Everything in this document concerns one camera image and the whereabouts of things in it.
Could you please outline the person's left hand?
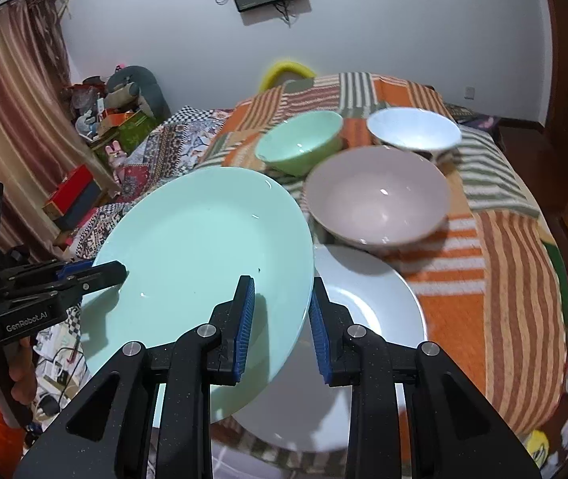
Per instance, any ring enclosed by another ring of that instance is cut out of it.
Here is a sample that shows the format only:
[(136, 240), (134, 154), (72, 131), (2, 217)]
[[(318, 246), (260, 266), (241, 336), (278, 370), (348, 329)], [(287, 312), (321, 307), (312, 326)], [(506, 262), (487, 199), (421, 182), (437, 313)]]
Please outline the person's left hand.
[[(13, 383), (11, 397), (15, 402), (30, 409), (36, 392), (37, 380), (35, 366), (33, 363), (33, 349), (30, 345), (30, 338), (24, 337), (20, 340), (18, 349), (9, 362), (8, 373)], [(0, 392), (0, 413), (6, 424), (11, 428), (18, 428), (18, 423), (10, 418), (7, 399)]]

